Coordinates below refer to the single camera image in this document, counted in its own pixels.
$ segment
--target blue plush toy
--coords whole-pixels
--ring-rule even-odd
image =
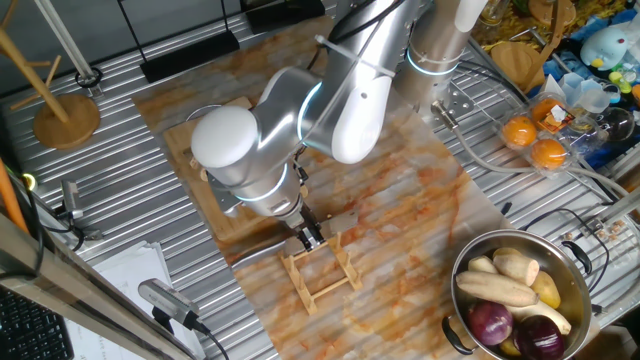
[[[627,52],[627,35],[617,28],[604,28],[593,34],[582,46],[580,58],[585,65],[600,71],[611,70]]]

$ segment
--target metal grate surface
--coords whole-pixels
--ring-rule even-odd
[[[331,15],[335,0],[325,4]],[[251,34],[242,15],[230,19],[229,26],[243,48],[268,35]],[[211,25],[150,46],[145,54],[153,58],[215,35],[223,28],[222,23]],[[486,55],[475,47],[469,48],[466,59],[488,64]],[[34,138],[32,120],[41,101],[9,111],[10,104],[32,91],[3,99],[0,104],[19,160],[38,179],[37,192],[51,207],[61,203],[60,179],[77,180],[86,214],[80,225],[98,227],[105,236],[104,241],[89,243],[81,251],[86,261],[95,264],[142,240],[159,242],[174,287],[198,303],[205,324],[214,330],[232,359],[277,358],[251,305],[131,101],[135,93],[151,87],[139,68],[141,61],[140,55],[133,52],[98,66],[105,74],[105,98],[97,101],[102,122],[89,141],[72,150],[48,149]],[[513,98],[502,85],[487,81],[457,73],[454,83],[476,104],[472,113],[459,119],[461,130],[486,160],[505,166],[525,165],[495,136],[489,119],[500,118],[517,102],[510,100]],[[82,91],[71,77],[54,81],[52,90],[55,94]],[[473,163],[443,126],[434,131],[498,208],[506,202],[513,203],[507,217],[515,227],[557,207],[574,209],[583,216],[604,209],[599,205],[603,201],[601,195],[592,191],[595,185],[588,180],[578,181],[567,175],[549,180],[537,174],[489,172]],[[531,230],[558,244],[559,235],[568,231],[578,234],[576,225],[572,219],[557,215]],[[594,303],[611,304],[640,273],[637,239],[629,230],[618,239],[608,243],[612,265],[592,295]],[[603,251],[592,239],[582,238],[578,243],[594,259],[594,272],[587,277],[590,284],[603,265]],[[607,325],[621,314],[622,310],[612,311],[599,321]],[[209,358],[220,358],[208,338],[200,341]]]

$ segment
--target pot handle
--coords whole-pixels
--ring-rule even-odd
[[[587,255],[587,253],[584,252],[584,250],[582,250],[582,248],[573,241],[563,241],[562,245],[571,249],[571,252],[576,257],[576,259],[578,259],[578,261],[582,263],[582,266],[584,266],[584,272],[587,273],[587,275],[591,274],[592,266],[589,255]]]
[[[447,340],[449,340],[451,346],[453,346],[453,348],[456,349],[460,354],[467,356],[473,355],[473,351],[477,349],[477,347],[469,349],[462,345],[460,337],[458,336],[458,334],[456,334],[455,331],[453,331],[451,325],[449,324],[449,319],[451,319],[451,316],[453,315],[447,316],[446,318],[442,319],[442,331],[444,332],[444,336],[447,337]]]

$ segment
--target orange cable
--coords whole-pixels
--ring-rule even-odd
[[[9,174],[7,174],[2,159],[0,159],[0,195],[2,195],[11,221],[28,234],[27,223],[24,222],[24,217],[22,217],[22,211],[20,210],[20,205],[18,205],[18,198],[16,198],[16,193],[13,191]]]

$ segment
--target stainless steel pot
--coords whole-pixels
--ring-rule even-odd
[[[557,310],[571,323],[571,332],[564,338],[566,350],[563,359],[571,358],[585,342],[591,324],[589,289],[578,268],[564,252],[544,238],[525,231],[509,229],[488,232],[467,244],[458,255],[451,275],[451,294],[456,314],[462,321],[464,329],[479,347],[494,358],[512,359],[496,352],[496,347],[483,345],[473,336],[465,321],[466,314],[476,299],[458,289],[455,282],[456,275],[467,270],[469,260],[482,255],[491,258],[493,252],[501,247],[518,249],[523,255],[536,259],[540,263],[540,269],[553,278],[562,299]],[[458,335],[449,326],[450,318],[451,316],[442,320],[442,329],[447,339],[461,354],[473,354],[477,347],[468,349],[462,344]]]

